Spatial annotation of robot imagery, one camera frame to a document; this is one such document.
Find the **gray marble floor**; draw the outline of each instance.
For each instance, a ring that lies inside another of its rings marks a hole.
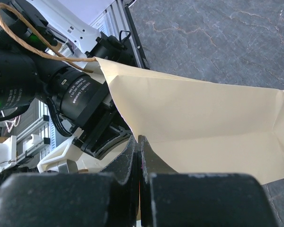
[[[284,89],[284,0],[137,0],[131,13],[152,70]],[[264,189],[284,227],[284,179]]]

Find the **cream paper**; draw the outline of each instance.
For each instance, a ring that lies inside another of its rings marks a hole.
[[[127,124],[179,173],[284,178],[284,90],[215,84],[97,59]]]

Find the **white panel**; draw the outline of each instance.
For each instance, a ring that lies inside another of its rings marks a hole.
[[[59,2],[90,25],[114,0],[59,0]]]
[[[90,24],[95,29],[103,32],[107,36],[113,35],[118,37],[119,32],[115,31],[109,13],[102,13],[96,21]]]

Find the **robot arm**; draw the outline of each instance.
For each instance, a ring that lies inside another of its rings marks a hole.
[[[72,41],[82,53],[90,52],[96,45],[100,32],[85,24],[58,0],[27,0],[62,35]]]
[[[46,18],[52,26],[53,24],[61,26],[61,23],[55,23],[55,21],[58,21],[57,17],[65,19],[65,21],[68,21],[68,25],[55,29],[67,37],[69,37],[69,34],[73,34],[73,32],[69,33],[67,30],[63,30],[74,24],[70,23],[69,15],[55,12],[54,3],[59,5],[56,1],[52,2],[53,5],[41,0],[6,0],[5,2],[21,12],[39,33],[46,34],[50,44],[55,42],[55,36],[48,29],[49,23]],[[30,4],[35,2],[40,3],[39,10],[44,14],[44,17]],[[42,2],[48,8],[40,9]],[[30,42],[38,50],[46,51],[47,46],[36,39],[24,23],[19,22],[8,11],[2,11],[1,14],[8,18],[9,27],[16,28],[14,33],[18,37],[21,37],[25,42]],[[74,31],[80,31],[77,35],[82,35],[83,30],[85,30],[84,33],[95,30],[79,19],[77,21],[79,21],[78,24],[73,26]],[[81,51],[86,50],[85,54],[88,56],[97,56],[136,66],[135,59],[125,43],[130,33],[122,40],[121,38],[118,40],[112,35],[107,37],[103,33],[100,34],[101,38],[97,37],[93,44],[91,44],[92,40],[87,40],[86,36],[82,39],[79,37],[79,40],[87,44],[84,49],[82,49],[82,45],[80,46]],[[77,147],[81,150],[80,153],[83,151],[97,159],[102,159],[117,143],[129,138],[131,132],[128,126],[118,113],[112,100],[107,99],[109,89],[106,83],[98,83],[90,75],[80,72],[62,61],[42,58],[23,50],[11,38],[3,40],[2,35],[10,38],[0,27],[0,111],[17,107],[17,110],[21,110],[21,112],[16,112],[16,110],[12,113],[17,116],[27,110],[33,99],[37,98],[48,105],[53,124],[61,135],[71,137],[78,128],[83,130],[81,135],[71,139],[72,147]],[[19,76],[17,80],[11,80],[15,72]],[[10,119],[14,116],[8,115],[6,118]],[[68,120],[72,125],[70,131],[64,128],[62,120]],[[4,162],[0,161],[0,165],[7,163],[11,164],[11,167],[16,163],[16,159],[13,157],[2,157],[2,160]]]

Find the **green led light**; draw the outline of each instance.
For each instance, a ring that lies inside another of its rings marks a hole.
[[[36,35],[34,35],[34,34],[30,35],[29,40],[34,42],[34,43],[40,41],[40,39]]]

